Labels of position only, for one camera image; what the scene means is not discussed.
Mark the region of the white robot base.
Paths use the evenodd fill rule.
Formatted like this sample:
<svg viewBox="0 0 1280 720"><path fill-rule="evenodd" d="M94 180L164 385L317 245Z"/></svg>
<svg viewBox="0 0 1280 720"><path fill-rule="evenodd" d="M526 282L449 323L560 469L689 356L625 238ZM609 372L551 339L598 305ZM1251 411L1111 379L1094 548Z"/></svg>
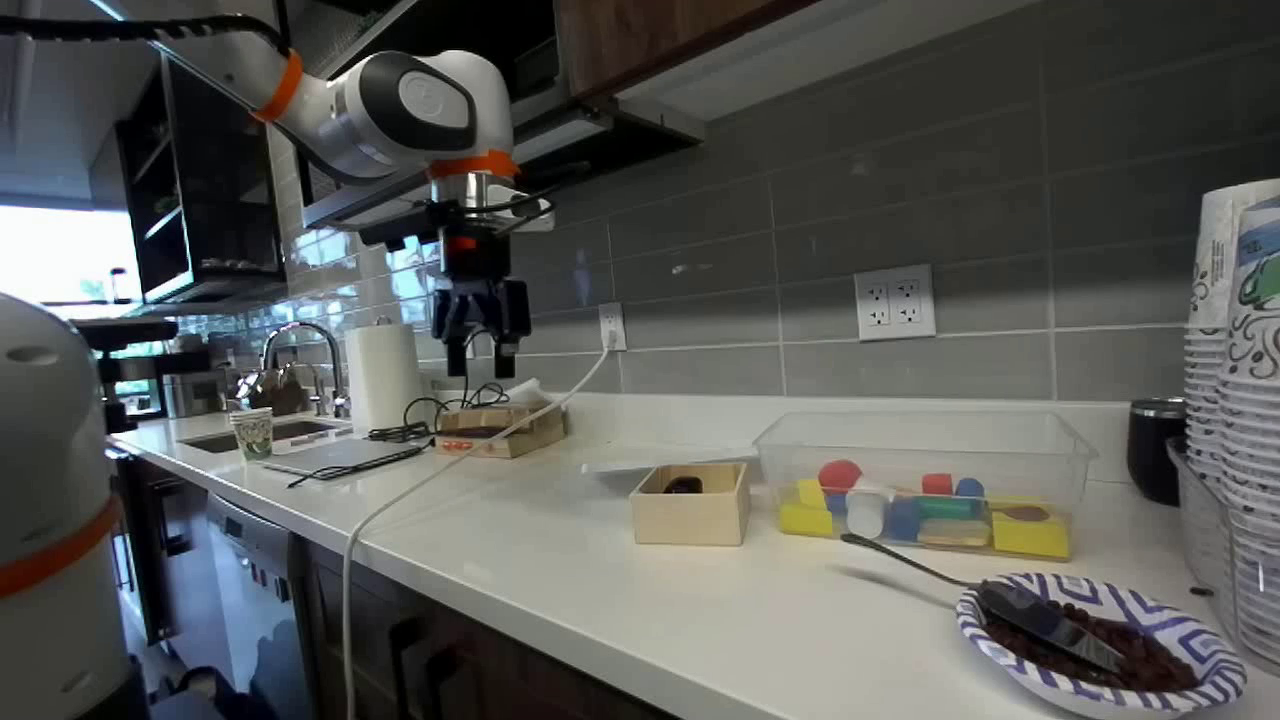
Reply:
<svg viewBox="0 0 1280 720"><path fill-rule="evenodd" d="M129 686L112 528L89 346L0 296L0 720L84 720Z"/></svg>

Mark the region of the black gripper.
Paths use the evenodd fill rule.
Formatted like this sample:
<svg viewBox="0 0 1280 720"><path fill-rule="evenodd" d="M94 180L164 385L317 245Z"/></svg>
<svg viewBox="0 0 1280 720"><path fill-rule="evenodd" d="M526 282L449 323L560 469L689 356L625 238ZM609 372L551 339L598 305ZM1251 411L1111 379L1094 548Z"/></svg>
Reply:
<svg viewBox="0 0 1280 720"><path fill-rule="evenodd" d="M510 275L508 213L441 204L442 288L431 334L449 338L449 376L466 372L466 334L495 338L495 379L516 376L519 338L530 334L526 285Z"/></svg>

